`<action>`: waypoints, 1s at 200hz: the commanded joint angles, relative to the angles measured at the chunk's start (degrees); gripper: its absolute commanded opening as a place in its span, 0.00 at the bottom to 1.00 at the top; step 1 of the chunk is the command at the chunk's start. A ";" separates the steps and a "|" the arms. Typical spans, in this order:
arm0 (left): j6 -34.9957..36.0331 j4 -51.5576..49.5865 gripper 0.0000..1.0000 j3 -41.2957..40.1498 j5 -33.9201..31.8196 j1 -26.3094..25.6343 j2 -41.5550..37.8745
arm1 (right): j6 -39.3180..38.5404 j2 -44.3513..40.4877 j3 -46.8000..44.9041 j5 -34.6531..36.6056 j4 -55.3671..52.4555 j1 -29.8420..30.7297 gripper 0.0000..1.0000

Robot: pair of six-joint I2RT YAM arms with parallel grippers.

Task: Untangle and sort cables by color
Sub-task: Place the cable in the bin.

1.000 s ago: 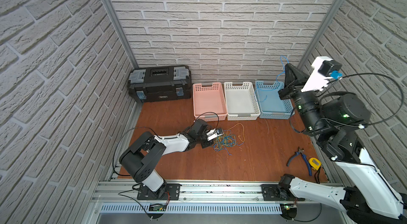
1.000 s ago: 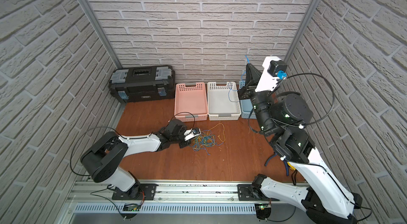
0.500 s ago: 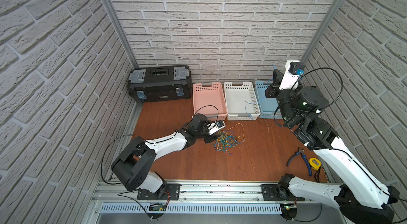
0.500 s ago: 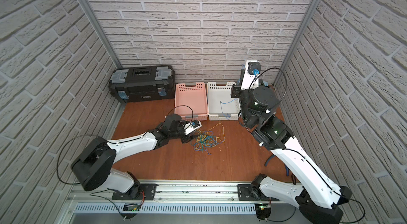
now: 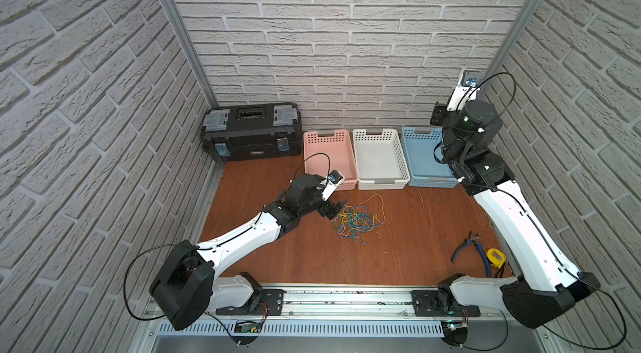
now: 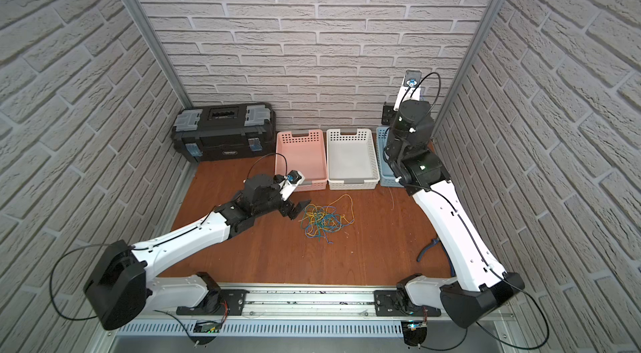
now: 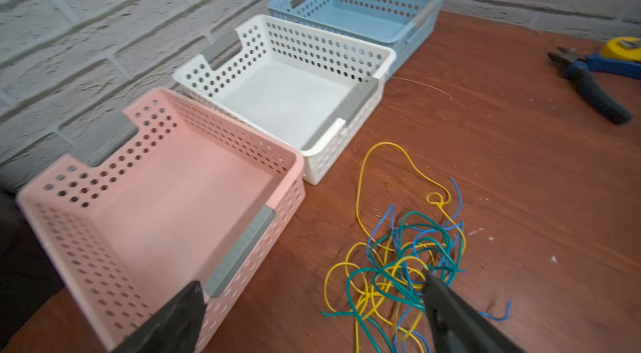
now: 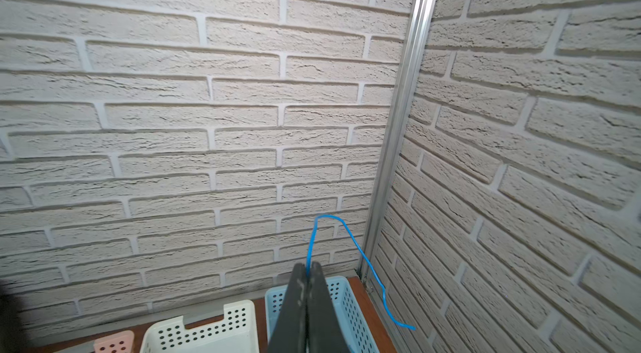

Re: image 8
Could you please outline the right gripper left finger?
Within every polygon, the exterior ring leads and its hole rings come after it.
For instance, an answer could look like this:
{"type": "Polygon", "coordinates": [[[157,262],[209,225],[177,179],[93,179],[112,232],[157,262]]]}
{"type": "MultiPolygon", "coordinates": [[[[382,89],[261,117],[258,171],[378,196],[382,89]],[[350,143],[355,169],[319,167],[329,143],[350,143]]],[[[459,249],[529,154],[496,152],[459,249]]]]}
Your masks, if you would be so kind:
{"type": "Polygon", "coordinates": [[[267,291],[268,352],[306,352],[306,289],[305,266],[297,263],[287,286],[267,291]]]}

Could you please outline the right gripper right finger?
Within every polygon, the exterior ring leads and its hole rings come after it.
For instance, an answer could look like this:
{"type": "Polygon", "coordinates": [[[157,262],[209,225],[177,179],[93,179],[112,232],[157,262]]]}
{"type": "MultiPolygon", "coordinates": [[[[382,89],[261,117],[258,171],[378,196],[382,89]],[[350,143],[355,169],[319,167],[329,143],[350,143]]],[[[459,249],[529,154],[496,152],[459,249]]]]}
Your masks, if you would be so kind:
{"type": "Polygon", "coordinates": [[[322,265],[310,265],[306,290],[306,336],[310,353],[350,351],[334,309],[322,265]]]}

